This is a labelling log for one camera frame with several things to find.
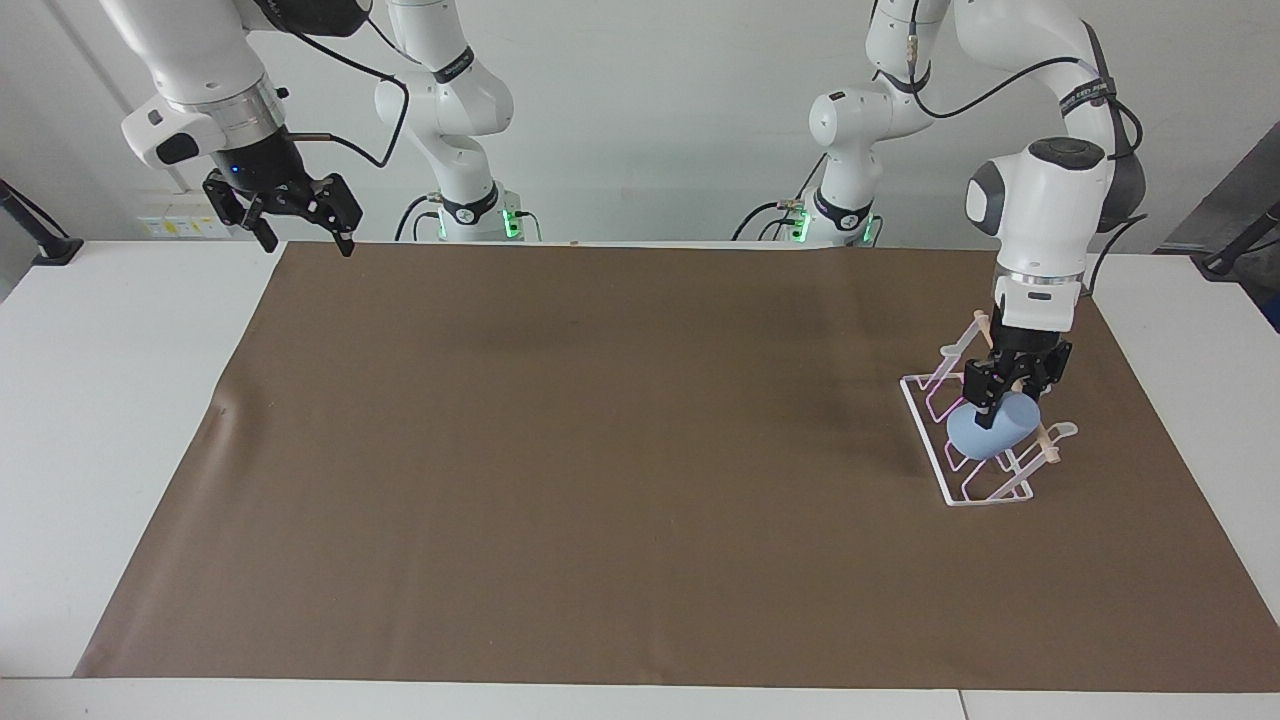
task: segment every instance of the white tabletop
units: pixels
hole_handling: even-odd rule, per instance
[[[0,682],[0,717],[1280,717],[1280,696],[64,679],[276,259],[241,242],[99,242],[0,304],[0,675],[47,678]],[[1280,338],[1181,258],[1115,256],[1097,300],[1280,616]]]

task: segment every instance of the black pole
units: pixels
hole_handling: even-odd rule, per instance
[[[4,179],[0,179],[0,205],[40,246],[40,255],[31,261],[32,265],[65,265],[72,261],[76,252],[84,245],[83,240],[58,237],[49,232],[49,228],[37,220],[31,214],[31,210],[14,196],[9,183],[4,182]]]
[[[1276,202],[1261,218],[1253,220],[1253,224],[1244,228],[1244,232],[1233,240],[1230,245],[1199,260],[1197,264],[1204,268],[1206,273],[1225,275],[1231,272],[1240,255],[1248,252],[1251,247],[1257,245],[1268,232],[1274,231],[1276,225],[1280,225],[1280,202]]]

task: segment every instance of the table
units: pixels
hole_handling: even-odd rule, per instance
[[[0,716],[1280,716],[1280,696],[65,679],[276,259],[243,242],[96,242],[0,304],[0,676],[27,678],[0,680]],[[1111,258],[1097,301],[1280,618],[1280,337],[1184,258]]]

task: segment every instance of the brown tablecloth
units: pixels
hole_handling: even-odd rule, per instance
[[[289,245],[77,674],[1280,691],[1092,304],[1065,461],[942,503],[897,379],[992,265]]]

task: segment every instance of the wall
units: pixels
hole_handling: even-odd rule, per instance
[[[1280,95],[1260,79],[1274,63],[1280,12],[1274,0],[1071,5],[1098,28],[1126,102],[1147,124],[1153,218],[1123,249],[1152,250],[1280,118]],[[637,241],[724,238],[748,209],[792,195],[819,152],[806,129],[813,97],[870,77],[861,47],[869,9],[870,0],[468,0],[461,12],[472,46],[516,95],[511,131],[485,141],[498,177],[549,236]],[[375,17],[385,23],[385,9]],[[292,129],[383,147],[388,132],[369,78],[288,36],[255,33],[252,42],[275,82],[293,91]],[[332,44],[407,69],[371,32]],[[950,31],[936,58],[945,106],[1002,77],[964,56]],[[207,168],[192,161],[170,177],[132,158],[116,124],[151,94],[145,68],[96,1],[8,4],[0,174],[73,233],[140,234],[133,218],[146,205],[198,187]],[[984,245],[963,218],[969,174],[1059,132],[1056,104],[1028,82],[922,136],[884,143],[883,242]],[[404,204],[434,188],[410,145],[384,172],[339,147],[307,146],[306,156],[312,173],[348,178],[366,209],[366,240],[388,238]],[[292,224],[282,234],[317,233]]]

